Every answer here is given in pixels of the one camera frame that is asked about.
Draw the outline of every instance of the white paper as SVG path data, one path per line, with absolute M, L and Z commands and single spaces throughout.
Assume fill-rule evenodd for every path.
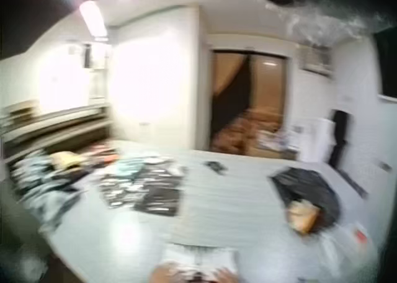
M 231 248 L 168 244 L 162 263 L 176 263 L 178 271 L 186 273 L 188 280 L 201 272 L 205 280 L 214 281 L 213 273 L 217 269 L 227 268 L 237 274 L 234 254 Z

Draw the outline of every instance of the bright light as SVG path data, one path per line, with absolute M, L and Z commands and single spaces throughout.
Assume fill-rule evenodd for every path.
M 80 5 L 80 12 L 92 36 L 107 36 L 104 19 L 97 4 L 94 1 L 86 1 L 82 3 Z
M 96 38 L 95 38 L 95 41 L 96 41 L 96 42 L 108 42 L 109 39 L 106 38 L 106 37 L 96 37 Z

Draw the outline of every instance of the black phone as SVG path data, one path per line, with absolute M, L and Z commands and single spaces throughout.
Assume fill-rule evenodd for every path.
M 228 170 L 224 165 L 216 161 L 207 161 L 205 162 L 205 165 L 214 170 L 214 172 L 216 172 L 217 174 L 221 175 L 224 174 L 224 171 Z

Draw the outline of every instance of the room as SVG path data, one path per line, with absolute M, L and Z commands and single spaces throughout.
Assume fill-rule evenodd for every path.
M 62 1 L 0 60 L 2 238 L 33 257 L 26 282 L 147 282 L 169 261 L 183 282 L 376 278 L 395 223 L 392 14 Z

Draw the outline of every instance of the white table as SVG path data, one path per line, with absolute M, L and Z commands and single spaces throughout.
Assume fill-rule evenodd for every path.
M 115 145 L 126 153 L 148 149 L 125 141 Z M 283 203 L 268 179 L 287 166 L 316 170 L 341 198 L 339 223 L 360 220 L 363 200 L 329 166 L 203 151 L 161 154 L 189 169 L 178 217 L 108 209 L 90 182 L 96 178 L 92 174 L 83 179 L 87 192 L 82 199 L 57 231 L 47 235 L 54 252 L 84 282 L 147 282 L 168 241 L 236 248 L 243 282 L 295 283 L 298 277 L 335 282 L 321 265 L 318 238 L 302 238 L 291 231 Z M 224 164 L 226 175 L 204 166 L 208 160 Z

